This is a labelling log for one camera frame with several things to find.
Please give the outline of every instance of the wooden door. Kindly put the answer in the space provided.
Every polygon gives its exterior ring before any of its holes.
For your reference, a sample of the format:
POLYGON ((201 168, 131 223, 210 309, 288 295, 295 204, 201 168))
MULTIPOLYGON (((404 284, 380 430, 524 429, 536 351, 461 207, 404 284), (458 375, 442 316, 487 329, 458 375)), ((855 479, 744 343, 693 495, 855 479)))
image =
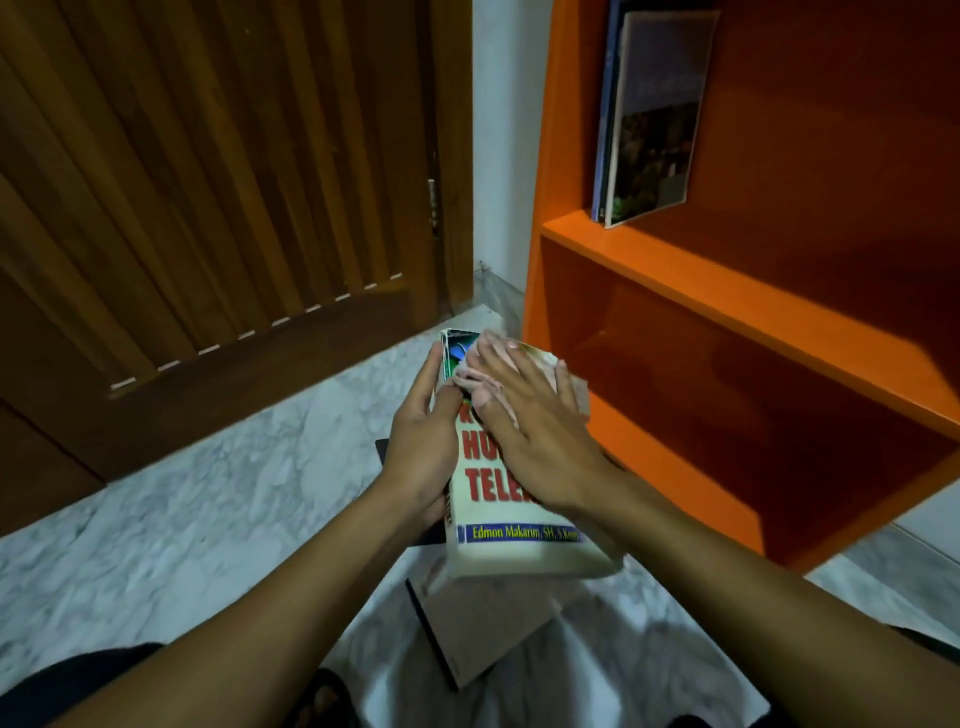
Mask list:
POLYGON ((104 480, 436 323, 414 0, 0 0, 0 398, 104 480))

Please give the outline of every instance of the forearm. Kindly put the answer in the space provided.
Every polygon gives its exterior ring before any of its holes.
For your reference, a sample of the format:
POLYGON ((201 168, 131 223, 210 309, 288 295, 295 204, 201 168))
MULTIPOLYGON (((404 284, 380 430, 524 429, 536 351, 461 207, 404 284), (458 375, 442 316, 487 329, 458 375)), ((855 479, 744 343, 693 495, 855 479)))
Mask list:
POLYGON ((588 516, 803 725, 946 725, 960 669, 625 477, 588 516))
POLYGON ((420 527, 371 488, 250 592, 67 714, 62 725, 276 725, 420 527))

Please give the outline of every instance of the hand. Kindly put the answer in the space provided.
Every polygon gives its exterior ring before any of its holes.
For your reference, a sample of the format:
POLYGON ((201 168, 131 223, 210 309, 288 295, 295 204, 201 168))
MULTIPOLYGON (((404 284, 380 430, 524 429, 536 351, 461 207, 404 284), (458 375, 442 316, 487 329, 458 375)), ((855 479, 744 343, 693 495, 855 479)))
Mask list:
POLYGON ((519 429, 491 391, 479 397, 474 392, 474 407, 500 444, 507 467, 543 505, 564 513, 584 513, 600 487, 631 479, 604 456, 587 432, 564 362, 556 367, 555 393, 543 372, 513 342, 508 343, 507 354, 516 370, 497 356, 485 337, 478 341, 477 351, 468 355, 469 366, 503 385, 519 429))
POLYGON ((457 431, 453 421, 464 399, 458 387, 442 386, 430 411, 442 356, 440 345, 434 344, 396 411, 387 461, 377 478, 379 487, 399 489, 417 513, 436 516, 430 523, 443 513, 440 495, 457 465, 457 431))

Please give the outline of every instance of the left hand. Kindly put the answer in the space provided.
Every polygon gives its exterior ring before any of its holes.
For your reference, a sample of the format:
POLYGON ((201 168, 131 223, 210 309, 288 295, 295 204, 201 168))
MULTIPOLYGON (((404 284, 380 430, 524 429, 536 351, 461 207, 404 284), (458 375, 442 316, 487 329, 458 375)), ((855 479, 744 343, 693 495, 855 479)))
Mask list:
POLYGON ((433 521, 443 513, 440 495, 457 465, 457 431, 453 421, 464 400, 459 387, 447 384, 437 392, 433 411, 430 410, 442 357, 440 344, 434 344, 394 415, 387 461, 377 478, 381 487, 400 490, 409 498, 416 513, 429 511, 433 521))

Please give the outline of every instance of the shelf compartment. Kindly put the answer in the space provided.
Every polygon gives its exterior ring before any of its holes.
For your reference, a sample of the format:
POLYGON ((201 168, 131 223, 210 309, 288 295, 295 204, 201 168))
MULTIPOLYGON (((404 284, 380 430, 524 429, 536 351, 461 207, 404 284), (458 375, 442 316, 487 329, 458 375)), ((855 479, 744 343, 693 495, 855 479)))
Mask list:
POLYGON ((592 433, 699 520, 808 569, 941 484, 948 437, 566 246, 540 252, 550 346, 589 382, 592 433))
POLYGON ((956 270, 941 253, 833 252, 684 205, 604 230, 582 210, 542 234, 711 321, 960 439, 956 270))

